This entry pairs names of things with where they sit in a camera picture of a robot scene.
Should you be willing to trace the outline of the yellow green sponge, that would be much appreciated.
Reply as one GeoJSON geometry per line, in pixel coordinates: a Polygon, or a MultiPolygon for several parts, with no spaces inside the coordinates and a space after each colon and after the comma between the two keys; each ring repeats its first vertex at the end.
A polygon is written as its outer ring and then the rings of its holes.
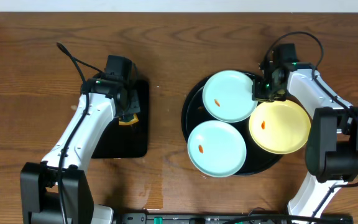
{"type": "Polygon", "coordinates": [[[139,121],[136,114],[125,114],[119,117],[120,126],[130,126],[139,121]]]}

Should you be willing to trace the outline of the light blue plate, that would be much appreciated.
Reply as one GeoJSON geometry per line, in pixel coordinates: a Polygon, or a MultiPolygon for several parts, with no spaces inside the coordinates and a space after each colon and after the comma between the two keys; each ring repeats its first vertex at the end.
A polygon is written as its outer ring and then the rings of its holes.
{"type": "Polygon", "coordinates": [[[217,120],[197,125],[189,135],[187,150],[199,171],[219,178],[234,175],[247,157],[247,146],[240,132],[217,120]]]}
{"type": "Polygon", "coordinates": [[[252,99],[253,80],[235,70],[212,75],[203,87],[202,100],[207,112],[227,123],[247,119],[257,107],[252,99]]]}

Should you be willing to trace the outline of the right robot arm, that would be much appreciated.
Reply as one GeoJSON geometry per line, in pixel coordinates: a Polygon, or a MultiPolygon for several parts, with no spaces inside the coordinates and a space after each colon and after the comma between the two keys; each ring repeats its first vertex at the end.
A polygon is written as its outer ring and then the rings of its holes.
{"type": "Polygon", "coordinates": [[[284,101],[291,95],[311,116],[308,173],[287,210],[317,218],[339,189],[358,187],[358,107],[338,96],[310,63],[263,60],[259,68],[264,75],[254,80],[253,99],[284,101]]]}

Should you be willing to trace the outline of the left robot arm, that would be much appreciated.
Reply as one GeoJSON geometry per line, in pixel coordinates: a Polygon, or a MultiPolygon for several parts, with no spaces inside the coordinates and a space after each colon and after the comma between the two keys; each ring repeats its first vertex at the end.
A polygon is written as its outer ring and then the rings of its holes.
{"type": "Polygon", "coordinates": [[[74,116],[41,162],[20,173],[24,223],[113,223],[86,178],[92,158],[142,157],[148,145],[149,83],[90,78],[74,116]]]}

